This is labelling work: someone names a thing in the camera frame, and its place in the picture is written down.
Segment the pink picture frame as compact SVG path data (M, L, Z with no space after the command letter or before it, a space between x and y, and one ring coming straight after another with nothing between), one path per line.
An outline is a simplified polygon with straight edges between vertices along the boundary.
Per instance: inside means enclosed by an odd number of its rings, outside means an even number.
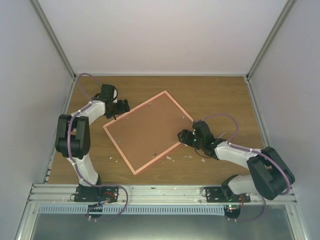
M180 146L178 133L191 130L193 121L164 90L106 123L103 129L132 174L137 175Z

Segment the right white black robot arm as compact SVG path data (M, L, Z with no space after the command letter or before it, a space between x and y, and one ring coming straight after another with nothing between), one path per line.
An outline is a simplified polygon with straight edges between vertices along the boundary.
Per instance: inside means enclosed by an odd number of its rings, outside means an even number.
M228 161L249 171L248 175L235 174L221 184L223 200L232 203L243 194L273 200L289 193L296 179L274 148L248 148L216 138L205 121L194 122L192 128L177 134L180 143L201 150L205 158Z

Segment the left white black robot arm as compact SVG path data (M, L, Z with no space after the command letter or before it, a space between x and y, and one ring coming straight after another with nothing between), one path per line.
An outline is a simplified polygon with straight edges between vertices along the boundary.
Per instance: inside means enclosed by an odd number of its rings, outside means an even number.
M85 195L92 202L102 199L103 189L98 186L101 179L89 155L90 125L102 116L116 120L118 116L130 111L128 101L118 100L118 94L115 86L103 84L100 93L90 98L84 107L58 117L55 149L71 163L79 184L88 187Z

